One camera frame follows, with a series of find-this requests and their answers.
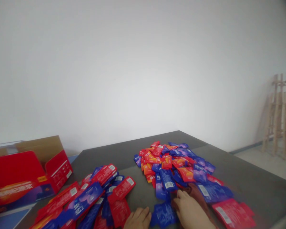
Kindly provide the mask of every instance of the person's hand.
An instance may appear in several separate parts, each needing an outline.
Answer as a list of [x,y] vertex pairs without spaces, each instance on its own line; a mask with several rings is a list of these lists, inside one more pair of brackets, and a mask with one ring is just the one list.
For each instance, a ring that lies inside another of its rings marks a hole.
[[130,213],[123,229],[148,229],[152,214],[149,207],[138,208],[136,212]]
[[174,202],[178,206],[178,218],[185,229],[215,229],[199,203],[187,192],[178,190]]

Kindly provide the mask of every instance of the white wall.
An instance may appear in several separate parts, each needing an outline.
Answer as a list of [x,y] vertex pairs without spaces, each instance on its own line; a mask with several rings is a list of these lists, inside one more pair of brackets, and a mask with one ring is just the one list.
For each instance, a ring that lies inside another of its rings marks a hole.
[[0,143],[180,129],[230,151],[260,140],[280,72],[284,1],[0,1]]

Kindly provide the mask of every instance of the table surface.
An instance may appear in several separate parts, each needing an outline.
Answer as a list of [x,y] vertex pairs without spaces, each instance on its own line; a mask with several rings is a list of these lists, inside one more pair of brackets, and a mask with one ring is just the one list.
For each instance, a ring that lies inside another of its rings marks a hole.
[[[95,167],[113,163],[121,174],[133,176],[137,182],[127,197],[131,210],[141,204],[142,207],[150,206],[153,210],[153,205],[158,200],[155,198],[153,188],[136,166],[133,156],[154,141],[187,143],[195,154],[215,165],[214,176],[222,180],[233,191],[237,201],[245,202],[252,209],[255,213],[253,219],[257,228],[270,228],[286,215],[285,179],[181,131],[84,150],[72,163],[74,173],[64,188],[75,181],[81,182],[84,177],[94,171]],[[38,209],[45,206],[49,199],[39,201],[16,229],[32,226]],[[224,228],[217,220],[216,222],[220,228]]]

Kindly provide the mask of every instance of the baseboard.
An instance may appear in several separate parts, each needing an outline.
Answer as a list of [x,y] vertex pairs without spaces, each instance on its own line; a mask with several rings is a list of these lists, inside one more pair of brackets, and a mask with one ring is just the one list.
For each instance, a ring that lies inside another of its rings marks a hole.
[[245,151],[245,150],[247,150],[247,149],[251,149],[251,148],[254,148],[254,147],[256,147],[256,146],[262,145],[262,144],[263,144],[263,141],[260,141],[260,142],[254,143],[254,144],[252,144],[252,145],[245,146],[245,147],[242,147],[242,148],[240,148],[240,149],[231,151],[231,152],[229,152],[229,153],[230,153],[230,154],[237,154],[237,153],[240,153],[240,152]]

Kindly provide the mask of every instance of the cardboard box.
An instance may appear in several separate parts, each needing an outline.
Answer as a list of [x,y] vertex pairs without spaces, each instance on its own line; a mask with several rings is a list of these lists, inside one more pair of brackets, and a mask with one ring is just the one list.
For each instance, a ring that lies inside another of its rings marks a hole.
[[57,194],[73,172],[59,136],[15,147],[19,153],[0,149],[0,213]]

